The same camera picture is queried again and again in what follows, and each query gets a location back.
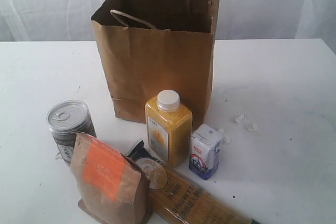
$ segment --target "grocery item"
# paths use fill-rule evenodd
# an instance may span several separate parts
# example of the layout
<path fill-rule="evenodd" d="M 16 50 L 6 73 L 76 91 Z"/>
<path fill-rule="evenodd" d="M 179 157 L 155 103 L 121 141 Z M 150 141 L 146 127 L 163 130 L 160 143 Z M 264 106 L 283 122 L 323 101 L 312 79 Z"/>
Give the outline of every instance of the grocery item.
<path fill-rule="evenodd" d="M 65 101 L 54 106 L 48 112 L 47 122 L 62 158 L 68 165 L 74 152 L 75 131 L 96 137 L 89 107 L 81 101 Z"/>
<path fill-rule="evenodd" d="M 191 136 L 189 169 L 210 178 L 217 171 L 223 140 L 224 134 L 202 124 Z"/>
<path fill-rule="evenodd" d="M 258 224 L 222 204 L 202 187 L 152 157 L 138 143 L 128 154 L 150 183 L 153 210 L 170 224 Z"/>
<path fill-rule="evenodd" d="M 105 0 L 91 20 L 111 113 L 146 123 L 147 101 L 172 89 L 197 129 L 211 97 L 218 9 L 219 0 Z"/>
<path fill-rule="evenodd" d="M 80 208 L 101 223 L 147 222 L 150 181 L 138 165 L 83 133 L 77 133 L 73 154 L 70 168 L 82 196 Z"/>
<path fill-rule="evenodd" d="M 145 106 L 149 146 L 169 166 L 188 156 L 192 113 L 173 90 L 163 90 Z"/>

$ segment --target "white bottle cap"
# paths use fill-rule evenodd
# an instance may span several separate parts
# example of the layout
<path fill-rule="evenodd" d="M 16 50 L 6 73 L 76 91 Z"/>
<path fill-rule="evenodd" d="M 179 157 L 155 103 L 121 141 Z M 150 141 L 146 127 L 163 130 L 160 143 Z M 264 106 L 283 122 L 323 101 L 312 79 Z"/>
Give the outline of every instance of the white bottle cap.
<path fill-rule="evenodd" d="M 165 112 L 173 112 L 180 106 L 180 96 L 174 90 L 163 90 L 157 95 L 157 107 Z"/>

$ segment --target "tin can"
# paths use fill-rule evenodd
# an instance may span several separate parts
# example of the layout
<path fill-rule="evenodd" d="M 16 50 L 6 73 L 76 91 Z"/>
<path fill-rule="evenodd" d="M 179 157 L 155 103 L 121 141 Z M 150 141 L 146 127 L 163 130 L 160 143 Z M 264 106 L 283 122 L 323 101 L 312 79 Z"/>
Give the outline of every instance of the tin can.
<path fill-rule="evenodd" d="M 65 101 L 54 106 L 48 112 L 47 122 L 59 152 L 68 165 L 75 148 L 75 131 L 97 137 L 89 107 L 81 101 Z"/>

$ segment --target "plastic bottle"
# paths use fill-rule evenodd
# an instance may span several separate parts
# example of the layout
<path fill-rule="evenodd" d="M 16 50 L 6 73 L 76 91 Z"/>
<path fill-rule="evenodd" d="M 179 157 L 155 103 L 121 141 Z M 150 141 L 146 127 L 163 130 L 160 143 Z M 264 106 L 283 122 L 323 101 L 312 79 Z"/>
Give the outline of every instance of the plastic bottle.
<path fill-rule="evenodd" d="M 173 90 L 163 90 L 146 106 L 148 143 L 169 166 L 176 167 L 189 154 L 192 113 L 180 104 Z"/>

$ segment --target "brown paper bag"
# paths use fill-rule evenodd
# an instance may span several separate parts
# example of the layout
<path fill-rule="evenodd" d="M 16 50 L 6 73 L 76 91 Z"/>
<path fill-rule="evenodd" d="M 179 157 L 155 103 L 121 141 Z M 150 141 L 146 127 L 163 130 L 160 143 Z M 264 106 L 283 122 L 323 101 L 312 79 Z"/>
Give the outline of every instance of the brown paper bag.
<path fill-rule="evenodd" d="M 129 158 L 88 134 L 77 134 L 70 168 L 85 209 L 107 224 L 146 223 L 149 180 Z"/>
<path fill-rule="evenodd" d="M 91 20 L 116 117 L 145 123 L 147 100 L 172 89 L 193 112 L 193 128 L 203 123 L 218 6 L 219 0 L 102 4 Z"/>

